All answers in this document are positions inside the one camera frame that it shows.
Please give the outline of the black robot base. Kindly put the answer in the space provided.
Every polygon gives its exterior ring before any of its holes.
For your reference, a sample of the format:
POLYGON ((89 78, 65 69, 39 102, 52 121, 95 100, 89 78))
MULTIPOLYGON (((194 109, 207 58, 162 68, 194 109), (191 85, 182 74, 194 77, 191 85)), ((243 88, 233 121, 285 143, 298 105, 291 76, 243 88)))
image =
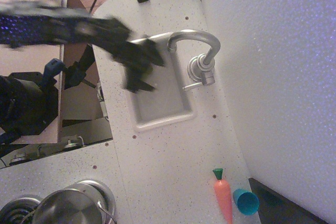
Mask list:
POLYGON ((58 116, 57 80, 40 72, 1 76, 1 144, 39 135, 58 116))

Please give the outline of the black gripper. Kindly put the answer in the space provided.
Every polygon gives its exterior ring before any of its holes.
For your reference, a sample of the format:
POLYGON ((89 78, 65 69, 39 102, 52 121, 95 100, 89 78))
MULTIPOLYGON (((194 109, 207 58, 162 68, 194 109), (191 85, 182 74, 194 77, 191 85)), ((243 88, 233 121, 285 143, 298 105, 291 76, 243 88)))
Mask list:
POLYGON ((156 42, 143 38, 138 44, 124 41, 112 47, 113 59, 126 67, 124 89, 133 93, 155 90, 155 87, 146 83, 142 78, 153 65, 160 67, 165 65, 156 46, 156 42))

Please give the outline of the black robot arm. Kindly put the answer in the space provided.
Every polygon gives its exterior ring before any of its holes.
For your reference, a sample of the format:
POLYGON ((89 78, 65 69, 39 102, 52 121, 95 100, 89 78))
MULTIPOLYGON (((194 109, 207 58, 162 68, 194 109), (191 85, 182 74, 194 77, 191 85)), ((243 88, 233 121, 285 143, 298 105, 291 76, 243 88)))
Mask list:
POLYGON ((144 38, 139 44, 129 38, 132 30, 111 16, 95 18, 85 9, 66 8, 56 0, 1 3, 1 45, 15 49, 35 45, 65 45, 85 42, 112 55, 126 71, 124 88, 133 93, 154 91, 145 82, 153 66, 165 62, 157 44, 144 38))

